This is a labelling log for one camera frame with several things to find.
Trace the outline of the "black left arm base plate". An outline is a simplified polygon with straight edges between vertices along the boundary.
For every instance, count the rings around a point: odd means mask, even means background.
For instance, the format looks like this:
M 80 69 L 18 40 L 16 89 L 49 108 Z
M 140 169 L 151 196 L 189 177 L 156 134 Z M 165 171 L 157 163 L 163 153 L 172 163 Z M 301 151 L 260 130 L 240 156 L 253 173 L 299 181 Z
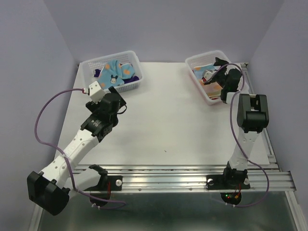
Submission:
M 121 191 L 123 176 L 121 175 L 106 175 L 100 176 L 97 183 L 92 183 L 83 191 Z

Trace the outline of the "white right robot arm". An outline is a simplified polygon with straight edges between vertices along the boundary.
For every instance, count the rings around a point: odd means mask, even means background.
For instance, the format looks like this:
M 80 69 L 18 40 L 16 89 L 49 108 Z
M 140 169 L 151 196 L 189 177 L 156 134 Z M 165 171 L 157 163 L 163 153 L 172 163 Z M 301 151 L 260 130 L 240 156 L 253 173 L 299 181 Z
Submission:
M 249 94 L 245 86 L 245 79 L 241 68 L 226 60 L 215 58 L 211 77 L 203 78 L 203 83 L 217 83 L 222 87 L 220 99 L 230 105 L 230 109 L 237 109 L 235 126 L 231 131 L 235 138 L 233 154 L 221 175 L 208 175 L 205 187 L 208 190 L 233 190 L 238 188 L 249 189 L 248 163 L 250 154 L 259 134 L 269 124 L 269 111 L 266 95 Z

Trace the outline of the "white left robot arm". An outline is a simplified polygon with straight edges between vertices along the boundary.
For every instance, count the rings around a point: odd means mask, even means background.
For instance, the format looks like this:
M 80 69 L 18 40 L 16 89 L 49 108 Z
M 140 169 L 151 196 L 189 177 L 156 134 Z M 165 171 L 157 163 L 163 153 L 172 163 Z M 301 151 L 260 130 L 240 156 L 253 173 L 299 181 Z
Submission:
M 107 204 L 112 203 L 111 191 L 122 189 L 122 176 L 109 176 L 99 165 L 91 165 L 73 175 L 80 161 L 118 124 L 120 109 L 126 106 L 114 87 L 108 90 L 105 93 L 97 83 L 82 89 L 91 98 L 86 103 L 91 115 L 64 150 L 56 147 L 60 154 L 48 166 L 27 177 L 29 199 L 51 215 L 61 213 L 77 194 L 89 197 L 93 207 L 107 209 Z

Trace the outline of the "blue dotted cartoon towel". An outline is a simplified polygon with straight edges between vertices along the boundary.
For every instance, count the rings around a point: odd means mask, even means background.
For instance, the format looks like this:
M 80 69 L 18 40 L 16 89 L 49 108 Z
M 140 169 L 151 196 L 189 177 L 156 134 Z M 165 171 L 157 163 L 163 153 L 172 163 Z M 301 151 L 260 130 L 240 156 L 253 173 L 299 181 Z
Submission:
M 97 81 L 105 90 L 125 84 L 123 80 L 134 75 L 135 69 L 131 63 L 122 64 L 119 60 L 111 60 L 104 65 Z

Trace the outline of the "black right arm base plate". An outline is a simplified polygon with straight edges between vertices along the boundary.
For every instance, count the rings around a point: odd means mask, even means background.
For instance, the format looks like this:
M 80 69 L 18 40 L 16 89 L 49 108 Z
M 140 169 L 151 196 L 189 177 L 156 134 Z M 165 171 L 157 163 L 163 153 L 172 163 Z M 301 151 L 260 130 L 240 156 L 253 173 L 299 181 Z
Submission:
M 250 189 L 250 184 L 244 184 L 243 180 L 238 179 L 228 179 L 223 175 L 211 174 L 206 175 L 206 184 L 205 188 L 207 190 L 235 190 L 242 189 L 248 190 Z

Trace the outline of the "orange dotted cartoon towel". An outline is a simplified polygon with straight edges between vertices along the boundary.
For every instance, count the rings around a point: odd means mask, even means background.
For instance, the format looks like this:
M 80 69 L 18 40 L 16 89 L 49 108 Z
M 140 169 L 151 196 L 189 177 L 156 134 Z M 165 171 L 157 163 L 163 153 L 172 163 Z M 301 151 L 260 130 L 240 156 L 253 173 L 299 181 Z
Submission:
M 200 71 L 204 72 L 205 70 L 213 70 L 216 71 L 215 67 L 210 64 L 210 65 L 204 65 L 204 66 L 196 66 L 193 69 L 199 69 Z M 217 99 L 220 97 L 220 93 L 222 90 L 222 87 L 214 82 L 208 85 L 205 85 L 202 82 L 202 79 L 198 80 L 199 84 L 201 85 L 203 91 L 205 92 L 205 94 L 210 98 L 210 99 Z

